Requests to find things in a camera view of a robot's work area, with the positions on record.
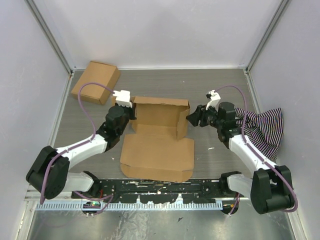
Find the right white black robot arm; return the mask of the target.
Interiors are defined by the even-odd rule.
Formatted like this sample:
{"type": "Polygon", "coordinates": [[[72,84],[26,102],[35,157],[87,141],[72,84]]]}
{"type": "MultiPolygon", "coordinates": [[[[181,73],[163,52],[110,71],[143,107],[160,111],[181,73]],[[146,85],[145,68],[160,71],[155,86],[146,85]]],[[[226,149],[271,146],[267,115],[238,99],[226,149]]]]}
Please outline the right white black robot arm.
{"type": "Polygon", "coordinates": [[[218,108],[198,105],[195,112],[186,119],[194,127],[216,128],[219,140],[242,160],[252,174],[248,178],[237,171],[223,173],[219,180],[223,196],[229,198],[239,193],[249,198],[260,215],[275,211],[293,212],[297,209],[291,171],[285,165],[277,165],[269,160],[242,134],[234,104],[222,102],[218,108]]]}

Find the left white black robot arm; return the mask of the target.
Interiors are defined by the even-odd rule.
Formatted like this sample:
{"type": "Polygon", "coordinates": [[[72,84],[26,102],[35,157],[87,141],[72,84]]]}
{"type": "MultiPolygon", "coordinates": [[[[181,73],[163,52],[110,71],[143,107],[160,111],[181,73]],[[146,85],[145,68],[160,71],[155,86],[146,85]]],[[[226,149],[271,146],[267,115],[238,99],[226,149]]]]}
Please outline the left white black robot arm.
{"type": "Polygon", "coordinates": [[[124,133],[129,121],[135,120],[136,105],[115,104],[105,116],[105,122],[90,137],[72,145],[41,149],[26,174],[26,181],[41,194],[41,200],[51,200],[62,192],[83,192],[88,198],[100,194],[97,178],[88,171],[70,172],[80,162],[111,150],[124,133]]]}

